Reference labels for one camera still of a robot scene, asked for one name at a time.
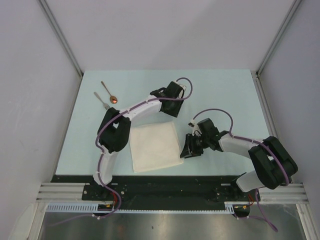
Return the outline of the white cloth napkin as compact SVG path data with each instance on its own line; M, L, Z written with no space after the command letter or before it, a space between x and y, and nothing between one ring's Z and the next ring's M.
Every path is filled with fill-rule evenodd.
M180 158L181 147L172 121L131 128L129 145L135 173L160 170L184 163Z

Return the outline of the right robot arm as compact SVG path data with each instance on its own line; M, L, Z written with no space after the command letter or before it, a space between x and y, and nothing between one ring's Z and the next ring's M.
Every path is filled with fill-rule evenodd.
M198 123L190 122L192 133L185 135L180 157L199 157L204 149L234 153L251 160L254 170L238 176L230 188L231 196L242 201L249 191L266 187L274 190L286 186L298 166L278 138L269 136L262 141L232 136L229 131L219 131L210 118Z

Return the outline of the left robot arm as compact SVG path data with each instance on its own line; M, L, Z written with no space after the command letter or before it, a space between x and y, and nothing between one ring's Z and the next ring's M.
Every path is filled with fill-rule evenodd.
M128 144L131 125L134 120L141 120L162 112L177 117L182 104L193 92L193 84L186 77L171 81L167 87L156 89L139 103L117 110L110 107L100 124L95 139L95 146L100 150L100 157L93 179L97 183L93 194L100 200L110 196L113 168L117 155Z

